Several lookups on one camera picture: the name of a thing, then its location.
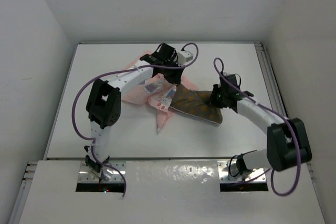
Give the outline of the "grey pillow orange flowers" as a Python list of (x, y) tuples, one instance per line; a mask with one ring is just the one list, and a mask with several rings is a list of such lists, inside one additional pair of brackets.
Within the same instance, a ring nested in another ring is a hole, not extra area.
[(170, 109), (211, 123), (222, 124), (221, 109), (210, 105), (211, 93), (211, 91), (190, 90), (179, 84), (176, 86)]

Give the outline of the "pink bunny pillowcase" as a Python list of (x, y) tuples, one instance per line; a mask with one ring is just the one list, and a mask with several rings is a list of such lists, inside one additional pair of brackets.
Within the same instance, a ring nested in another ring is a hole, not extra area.
[(156, 131), (160, 133), (174, 112), (169, 109), (176, 93), (177, 85), (169, 83), (162, 74), (156, 74), (122, 96), (122, 101), (135, 104), (147, 104), (156, 109)]

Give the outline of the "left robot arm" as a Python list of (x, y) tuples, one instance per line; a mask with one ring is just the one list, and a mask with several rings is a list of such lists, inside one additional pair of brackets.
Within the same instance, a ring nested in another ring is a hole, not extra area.
[(121, 98), (135, 86), (144, 83), (156, 74), (163, 75), (164, 80), (177, 84), (181, 81), (183, 70), (179, 67), (176, 50), (163, 43), (151, 54), (145, 54), (123, 72), (110, 80), (94, 81), (86, 110), (89, 115), (91, 137), (95, 139), (87, 151), (85, 162), (97, 174), (102, 172), (102, 164), (109, 162), (107, 146), (110, 141), (111, 127), (121, 114)]

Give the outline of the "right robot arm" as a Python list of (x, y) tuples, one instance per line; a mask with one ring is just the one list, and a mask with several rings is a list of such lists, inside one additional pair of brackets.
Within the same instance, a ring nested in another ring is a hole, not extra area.
[(264, 107), (253, 99), (249, 91), (242, 91), (235, 74), (220, 73), (220, 83), (213, 85), (209, 104), (215, 108), (228, 108), (249, 119), (267, 137), (266, 148), (237, 156), (238, 175), (253, 169), (272, 168), (277, 172), (312, 160), (306, 128), (302, 120), (288, 119)]

